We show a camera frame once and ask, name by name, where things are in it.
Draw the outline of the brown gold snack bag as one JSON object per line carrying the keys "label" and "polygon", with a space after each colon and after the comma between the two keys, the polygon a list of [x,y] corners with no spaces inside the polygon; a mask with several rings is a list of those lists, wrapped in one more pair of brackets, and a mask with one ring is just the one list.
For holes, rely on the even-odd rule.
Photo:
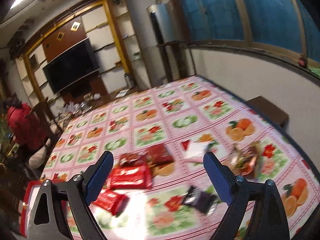
{"label": "brown gold snack bag", "polygon": [[236,176],[247,176],[259,167],[261,154],[262,145],[259,140],[250,143],[247,150],[241,150],[235,143],[228,158],[228,167]]}

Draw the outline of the small red snack packet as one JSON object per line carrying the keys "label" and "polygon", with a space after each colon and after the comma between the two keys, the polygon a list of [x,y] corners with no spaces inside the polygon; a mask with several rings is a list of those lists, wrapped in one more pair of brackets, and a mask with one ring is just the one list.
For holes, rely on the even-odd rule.
{"label": "small red snack packet", "polygon": [[129,200],[130,198],[125,194],[116,193],[109,189],[102,189],[93,204],[118,217],[124,212]]}

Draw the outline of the large red snack packet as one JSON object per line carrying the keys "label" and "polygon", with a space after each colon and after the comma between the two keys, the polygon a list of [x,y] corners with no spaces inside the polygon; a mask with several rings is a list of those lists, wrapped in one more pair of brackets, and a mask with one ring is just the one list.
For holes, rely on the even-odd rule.
{"label": "large red snack packet", "polygon": [[107,183],[112,190],[149,189],[152,176],[147,165],[114,168],[108,176]]}

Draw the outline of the white pink snack packet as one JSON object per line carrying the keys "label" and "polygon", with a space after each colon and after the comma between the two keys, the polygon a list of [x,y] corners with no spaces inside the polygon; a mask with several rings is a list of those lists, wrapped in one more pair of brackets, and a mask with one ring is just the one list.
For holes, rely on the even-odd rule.
{"label": "white pink snack packet", "polygon": [[184,160],[188,163],[203,163],[203,157],[209,151],[209,145],[209,142],[190,142],[184,153]]}

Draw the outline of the red gift box tray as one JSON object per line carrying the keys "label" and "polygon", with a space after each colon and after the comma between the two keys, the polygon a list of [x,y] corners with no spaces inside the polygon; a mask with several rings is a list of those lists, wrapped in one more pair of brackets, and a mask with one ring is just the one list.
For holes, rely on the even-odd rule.
{"label": "red gift box tray", "polygon": [[21,234],[27,239],[72,239],[64,214],[66,202],[58,193],[59,179],[31,181],[22,207]]}

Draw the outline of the black purple snack packet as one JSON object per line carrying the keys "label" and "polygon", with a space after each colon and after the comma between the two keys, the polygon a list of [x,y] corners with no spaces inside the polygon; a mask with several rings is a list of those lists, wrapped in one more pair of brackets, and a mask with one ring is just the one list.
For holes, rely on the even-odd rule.
{"label": "black purple snack packet", "polygon": [[216,194],[202,191],[194,186],[189,187],[181,200],[182,205],[192,207],[207,217],[214,213],[218,202],[219,198]]}

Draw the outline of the dark wooden chair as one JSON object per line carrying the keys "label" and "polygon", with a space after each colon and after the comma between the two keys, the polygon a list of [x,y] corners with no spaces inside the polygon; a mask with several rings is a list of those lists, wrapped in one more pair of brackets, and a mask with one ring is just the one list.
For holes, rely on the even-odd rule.
{"label": "dark wooden chair", "polygon": [[48,97],[37,103],[25,117],[30,118],[31,116],[35,116],[40,121],[44,132],[49,137],[52,144],[55,145],[62,135],[63,130],[49,108]]}

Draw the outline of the person in red jacket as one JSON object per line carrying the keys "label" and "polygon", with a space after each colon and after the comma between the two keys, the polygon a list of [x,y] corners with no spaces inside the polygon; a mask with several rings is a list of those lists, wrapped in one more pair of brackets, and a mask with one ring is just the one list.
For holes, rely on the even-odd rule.
{"label": "person in red jacket", "polygon": [[31,107],[17,97],[8,97],[3,101],[3,108],[7,111],[7,123],[15,141],[30,153],[43,148],[47,135],[38,118],[34,114],[28,115]]}

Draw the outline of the dark wooden bench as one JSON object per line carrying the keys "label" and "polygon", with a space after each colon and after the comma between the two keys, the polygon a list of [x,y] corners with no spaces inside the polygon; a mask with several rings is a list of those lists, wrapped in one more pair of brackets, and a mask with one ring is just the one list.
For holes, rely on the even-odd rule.
{"label": "dark wooden bench", "polygon": [[263,96],[257,96],[255,98],[247,100],[247,103],[251,106],[263,113],[266,117],[268,117],[272,122],[282,127],[283,129],[287,129],[289,124],[289,115],[277,107],[274,103],[268,101]]}

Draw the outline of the floral fruit pattern tablecloth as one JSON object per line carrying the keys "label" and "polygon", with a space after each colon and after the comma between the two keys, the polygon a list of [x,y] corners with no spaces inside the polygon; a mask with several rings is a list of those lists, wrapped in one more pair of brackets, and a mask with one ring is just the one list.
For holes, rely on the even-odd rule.
{"label": "floral fruit pattern tablecloth", "polygon": [[260,141],[262,154],[253,177],[273,180],[282,197],[290,235],[319,207],[319,177],[285,136],[231,94],[192,76],[115,100],[73,119],[50,155],[41,179],[67,181],[83,173],[104,151],[145,153],[164,144],[174,162],[149,165],[152,187],[127,190],[129,203],[119,217],[91,205],[108,239],[209,239],[227,210],[218,203],[211,216],[180,204],[190,186],[215,189],[201,163],[188,163],[190,142],[209,142],[220,161],[233,144],[247,150]]}

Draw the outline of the dark red snack packet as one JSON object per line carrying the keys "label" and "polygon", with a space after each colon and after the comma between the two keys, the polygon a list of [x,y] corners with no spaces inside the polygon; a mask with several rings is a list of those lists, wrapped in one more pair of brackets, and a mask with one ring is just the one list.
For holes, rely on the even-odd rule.
{"label": "dark red snack packet", "polygon": [[174,162],[173,156],[164,144],[157,144],[145,150],[145,157],[150,165],[164,165]]}

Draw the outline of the black flat television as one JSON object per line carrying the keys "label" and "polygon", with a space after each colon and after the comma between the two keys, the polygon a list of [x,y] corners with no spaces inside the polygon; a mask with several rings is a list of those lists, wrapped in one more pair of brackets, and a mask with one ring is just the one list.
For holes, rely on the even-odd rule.
{"label": "black flat television", "polygon": [[86,38],[50,61],[43,71],[56,94],[99,69],[91,43]]}

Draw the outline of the blue glass window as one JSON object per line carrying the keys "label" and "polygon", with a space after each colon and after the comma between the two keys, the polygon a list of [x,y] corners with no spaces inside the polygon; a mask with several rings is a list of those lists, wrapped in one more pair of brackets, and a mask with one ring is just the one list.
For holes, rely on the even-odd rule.
{"label": "blue glass window", "polygon": [[198,44],[245,47],[319,63],[319,28],[300,0],[178,0]]}

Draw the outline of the silver standing air conditioner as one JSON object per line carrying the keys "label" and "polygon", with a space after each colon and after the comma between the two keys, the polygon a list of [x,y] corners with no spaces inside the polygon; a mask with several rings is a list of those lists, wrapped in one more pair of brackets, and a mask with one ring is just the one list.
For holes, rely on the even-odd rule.
{"label": "silver standing air conditioner", "polygon": [[146,9],[156,39],[164,81],[172,82],[187,76],[181,49],[180,34],[167,4],[153,4]]}

